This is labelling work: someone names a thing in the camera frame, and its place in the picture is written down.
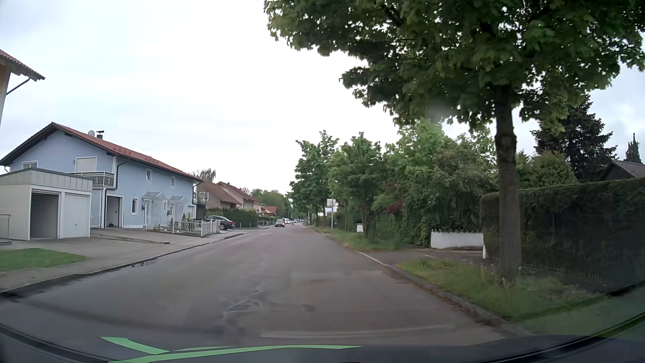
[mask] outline sign post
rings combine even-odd
[[[327,199],[327,206],[332,207],[332,231],[333,231],[333,208],[336,206],[336,200]]]

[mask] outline curb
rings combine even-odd
[[[330,240],[332,240],[334,242],[337,242],[336,240],[334,240],[333,238],[330,238],[329,236],[327,236],[324,233],[321,233],[321,232],[318,232],[318,233],[323,235],[323,236],[325,236],[325,237],[327,237],[327,238],[329,238]],[[366,253],[356,251],[355,249],[352,249],[351,247],[346,247],[346,248],[349,248],[352,251],[354,251],[356,253],[359,253],[359,254],[369,258],[370,260],[372,260],[372,261],[378,263],[379,265],[387,268],[389,271],[395,273],[399,277],[404,278],[405,280],[415,284],[417,287],[420,287],[421,289],[424,289],[424,290],[430,292],[433,295],[441,297],[441,298],[451,302],[452,304],[454,304],[456,306],[459,306],[461,309],[465,310],[465,312],[467,312],[471,316],[474,316],[475,318],[481,320],[482,322],[485,322],[485,323],[487,323],[487,324],[489,324],[489,325],[491,325],[493,327],[497,327],[497,328],[499,328],[501,330],[504,330],[505,332],[510,333],[512,335],[515,335],[517,337],[528,337],[528,336],[534,335],[533,333],[529,332],[528,330],[525,330],[525,329],[523,329],[523,328],[521,328],[521,327],[519,327],[519,326],[517,326],[517,325],[515,325],[515,324],[513,324],[513,323],[511,323],[509,321],[506,321],[506,320],[500,318],[499,316],[491,313],[488,310],[485,310],[485,309],[483,309],[483,308],[481,308],[479,306],[476,306],[476,305],[474,305],[474,304],[472,304],[472,303],[470,303],[468,301],[465,301],[461,297],[459,297],[459,296],[457,296],[457,295],[455,295],[453,293],[449,293],[449,292],[445,291],[444,289],[441,289],[439,286],[437,286],[435,284],[427,282],[426,280],[423,280],[422,278],[416,277],[416,276],[414,276],[414,275],[412,275],[410,273],[407,273],[406,271],[403,271],[402,269],[399,269],[396,266],[388,265],[388,264],[386,264],[386,263],[384,263],[382,261],[379,261],[378,259],[376,259],[376,258],[374,258],[374,257],[372,257],[372,256],[370,256],[370,255],[368,255]]]
[[[20,286],[20,287],[16,287],[16,288],[13,288],[13,289],[1,290],[0,291],[0,298],[12,298],[12,297],[15,297],[14,295],[16,295],[16,294],[28,293],[29,291],[32,291],[32,290],[38,290],[38,289],[42,289],[42,288],[45,288],[45,287],[50,287],[50,286],[53,286],[53,285],[64,284],[66,282],[69,282],[69,281],[72,281],[72,280],[77,280],[79,278],[90,277],[90,276],[94,276],[94,275],[100,275],[102,273],[119,270],[119,269],[122,269],[124,267],[132,266],[132,265],[144,264],[144,263],[146,263],[148,261],[156,260],[159,257],[168,256],[169,254],[185,251],[187,249],[191,249],[191,248],[195,248],[195,247],[214,244],[215,242],[220,242],[220,241],[223,241],[223,240],[227,240],[229,238],[241,236],[243,234],[244,233],[233,234],[231,236],[226,236],[226,237],[222,238],[221,240],[212,241],[212,242],[206,242],[206,243],[203,243],[203,244],[178,249],[176,251],[166,252],[166,253],[157,255],[155,257],[150,257],[150,258],[146,258],[144,260],[130,262],[130,263],[123,264],[123,265],[108,267],[106,269],[97,270],[97,271],[93,271],[93,272],[90,272],[90,273],[73,273],[73,274],[69,274],[69,275],[64,275],[64,276],[51,278],[49,280],[34,282],[33,284]]]

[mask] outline dark car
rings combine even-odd
[[[227,230],[231,228],[235,228],[235,224],[233,221],[228,219],[227,217],[222,217],[222,216],[207,216],[207,220],[219,220],[219,228],[222,230]]]

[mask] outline low wall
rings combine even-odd
[[[435,232],[430,234],[430,247],[436,249],[455,247],[483,247],[481,232]]]

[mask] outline windshield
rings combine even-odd
[[[643,1],[0,0],[0,362],[643,343],[644,32]]]

